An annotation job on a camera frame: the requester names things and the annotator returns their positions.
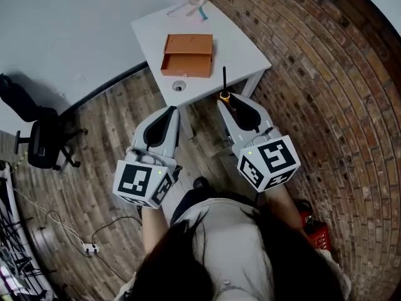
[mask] curved brick wall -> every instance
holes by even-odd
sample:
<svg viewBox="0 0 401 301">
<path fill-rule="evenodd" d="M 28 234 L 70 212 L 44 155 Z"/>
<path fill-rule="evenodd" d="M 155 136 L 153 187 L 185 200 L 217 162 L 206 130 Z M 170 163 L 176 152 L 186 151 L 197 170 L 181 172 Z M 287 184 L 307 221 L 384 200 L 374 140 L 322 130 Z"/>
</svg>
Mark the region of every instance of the curved brick wall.
<svg viewBox="0 0 401 301">
<path fill-rule="evenodd" d="M 401 261 L 398 35 L 369 0 L 211 1 L 273 64 L 253 99 L 301 157 L 291 193 L 328 223 L 355 300 L 388 300 Z"/>
</svg>

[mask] black antenna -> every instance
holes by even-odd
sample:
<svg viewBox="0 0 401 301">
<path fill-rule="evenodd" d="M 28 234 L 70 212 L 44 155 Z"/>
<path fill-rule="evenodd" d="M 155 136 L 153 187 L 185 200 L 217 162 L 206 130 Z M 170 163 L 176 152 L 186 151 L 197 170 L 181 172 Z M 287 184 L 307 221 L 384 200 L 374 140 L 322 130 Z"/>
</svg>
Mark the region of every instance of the black antenna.
<svg viewBox="0 0 401 301">
<path fill-rule="evenodd" d="M 227 91 L 226 66 L 223 66 L 223 92 L 221 93 L 221 97 L 223 98 L 230 97 L 230 93 Z"/>
</svg>

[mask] power strip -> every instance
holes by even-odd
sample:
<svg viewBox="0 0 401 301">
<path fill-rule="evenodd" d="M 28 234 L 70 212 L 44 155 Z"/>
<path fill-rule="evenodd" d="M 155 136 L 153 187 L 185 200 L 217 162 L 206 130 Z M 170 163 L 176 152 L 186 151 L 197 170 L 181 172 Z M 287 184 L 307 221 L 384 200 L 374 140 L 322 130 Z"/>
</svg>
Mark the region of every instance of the power strip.
<svg viewBox="0 0 401 301">
<path fill-rule="evenodd" d="M 82 244 L 83 251 L 86 253 L 98 253 L 100 248 L 96 244 L 84 243 Z"/>
</svg>

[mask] cardboard box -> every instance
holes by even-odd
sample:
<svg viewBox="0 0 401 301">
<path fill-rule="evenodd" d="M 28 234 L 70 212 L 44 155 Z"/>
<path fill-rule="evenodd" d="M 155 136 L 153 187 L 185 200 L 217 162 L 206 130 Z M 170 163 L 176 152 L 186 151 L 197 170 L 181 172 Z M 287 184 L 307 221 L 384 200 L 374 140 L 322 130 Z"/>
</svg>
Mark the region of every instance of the cardboard box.
<svg viewBox="0 0 401 301">
<path fill-rule="evenodd" d="M 164 46 L 162 74 L 209 78 L 212 50 L 212 34 L 169 34 Z"/>
</svg>

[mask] white table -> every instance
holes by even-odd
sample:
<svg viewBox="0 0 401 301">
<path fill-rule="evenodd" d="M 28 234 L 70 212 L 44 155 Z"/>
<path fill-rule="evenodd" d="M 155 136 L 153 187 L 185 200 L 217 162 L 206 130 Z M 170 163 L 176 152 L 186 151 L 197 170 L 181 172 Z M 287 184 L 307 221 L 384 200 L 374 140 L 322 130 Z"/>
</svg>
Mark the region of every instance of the white table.
<svg viewBox="0 0 401 301">
<path fill-rule="evenodd" d="M 194 136 L 185 106 L 196 102 L 223 86 L 222 68 L 226 66 L 227 85 L 247 79 L 242 95 L 250 97 L 270 62 L 254 43 L 210 1 L 203 5 L 208 20 L 203 23 L 193 19 L 171 18 L 167 12 L 175 7 L 149 14 L 131 23 L 141 49 L 155 77 L 167 105 L 180 110 L 181 124 L 188 138 Z M 164 44 L 169 33 L 213 34 L 213 62 L 210 78 L 163 76 Z M 186 88 L 177 92 L 172 85 L 185 81 Z"/>
</svg>

